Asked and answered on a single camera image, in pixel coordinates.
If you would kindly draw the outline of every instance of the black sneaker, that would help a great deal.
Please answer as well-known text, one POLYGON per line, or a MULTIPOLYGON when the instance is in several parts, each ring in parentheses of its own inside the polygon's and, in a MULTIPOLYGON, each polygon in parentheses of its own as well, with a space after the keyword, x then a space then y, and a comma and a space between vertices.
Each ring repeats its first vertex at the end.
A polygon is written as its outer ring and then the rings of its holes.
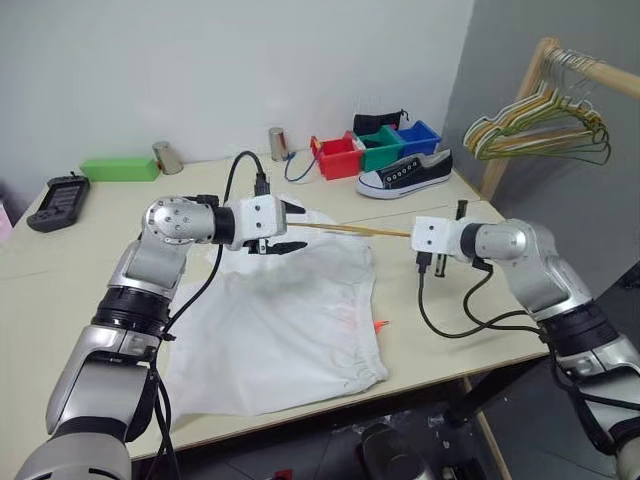
POLYGON ((356 190, 367 197, 398 198, 444 182, 451 176, 452 168, 451 150, 428 156, 416 153, 380 170, 362 173, 356 190))

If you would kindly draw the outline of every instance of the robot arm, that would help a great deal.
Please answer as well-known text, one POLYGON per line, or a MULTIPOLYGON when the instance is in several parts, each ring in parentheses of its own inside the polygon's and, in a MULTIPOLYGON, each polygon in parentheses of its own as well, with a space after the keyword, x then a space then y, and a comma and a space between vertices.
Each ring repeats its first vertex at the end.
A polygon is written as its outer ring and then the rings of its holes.
POLYGON ((619 478, 640 479, 640 413, 612 405, 638 403, 640 355, 560 258, 551 232, 520 220, 491 225, 418 217, 411 240, 418 252, 488 259, 502 268, 511 292, 572 380, 567 390, 587 435, 598 450, 617 456, 619 478), (613 401, 588 400, 597 397, 613 401))
MULTIPOLYGON (((58 379, 46 413, 51 439, 18 473, 19 479, 126 480, 125 442, 147 428, 156 399, 155 360, 169 304, 195 243, 249 246, 269 253, 267 238, 286 232, 285 204, 260 195, 219 206, 216 197, 163 197, 142 218, 58 379)), ((280 244, 286 253, 304 244, 280 244)))

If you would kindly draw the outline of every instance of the blue bin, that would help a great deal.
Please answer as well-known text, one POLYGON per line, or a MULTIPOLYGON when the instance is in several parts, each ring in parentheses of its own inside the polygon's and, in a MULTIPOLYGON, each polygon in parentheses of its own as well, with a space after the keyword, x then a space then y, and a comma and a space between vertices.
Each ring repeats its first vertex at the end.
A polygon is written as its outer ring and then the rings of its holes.
POLYGON ((431 155, 436 150, 436 145, 440 143, 440 135, 431 130, 422 120, 418 120, 413 127, 393 132, 402 142, 401 157, 413 155, 414 153, 425 153, 431 155))

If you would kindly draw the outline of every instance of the plastic storage bin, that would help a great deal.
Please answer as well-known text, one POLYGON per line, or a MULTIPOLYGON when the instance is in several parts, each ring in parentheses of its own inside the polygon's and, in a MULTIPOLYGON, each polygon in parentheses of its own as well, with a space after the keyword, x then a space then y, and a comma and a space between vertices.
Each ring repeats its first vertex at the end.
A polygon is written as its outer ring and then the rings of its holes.
POLYGON ((388 125, 383 125, 378 133, 358 136, 358 139, 367 147, 362 157, 362 169, 365 172, 378 170, 392 164, 398 159, 402 149, 402 140, 388 125), (367 146, 372 142, 378 146, 367 146))
POLYGON ((393 134, 402 142, 401 157, 414 153, 426 153, 431 155, 440 143, 440 136, 431 130, 423 121, 418 120, 413 127, 404 130, 395 130, 393 134))
POLYGON ((320 173, 327 180, 353 177, 360 173, 363 152, 354 147, 351 135, 351 132, 347 132, 342 138, 322 142, 321 147, 318 139, 311 137, 311 151, 314 156, 317 155, 320 173))

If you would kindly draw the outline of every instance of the white shoe sole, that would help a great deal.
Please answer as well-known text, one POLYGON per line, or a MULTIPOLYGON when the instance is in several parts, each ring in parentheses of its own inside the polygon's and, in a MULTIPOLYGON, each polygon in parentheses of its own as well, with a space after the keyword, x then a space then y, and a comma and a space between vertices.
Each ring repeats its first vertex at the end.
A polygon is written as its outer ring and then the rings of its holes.
POLYGON ((451 174, 445 177, 438 177, 438 178, 434 178, 433 180, 428 180, 426 182, 416 183, 415 185, 409 185, 408 187, 404 187, 404 188, 395 188, 392 190, 385 190, 384 188, 372 187, 370 185, 367 185, 366 183, 362 183, 358 178, 358 181, 356 182, 356 191, 367 197, 391 200, 393 198, 404 197, 405 195, 409 195, 410 193, 416 192, 418 190, 421 190, 425 187, 429 187, 431 185, 436 185, 438 183, 446 182, 447 180, 449 180, 450 177, 451 177, 451 174))

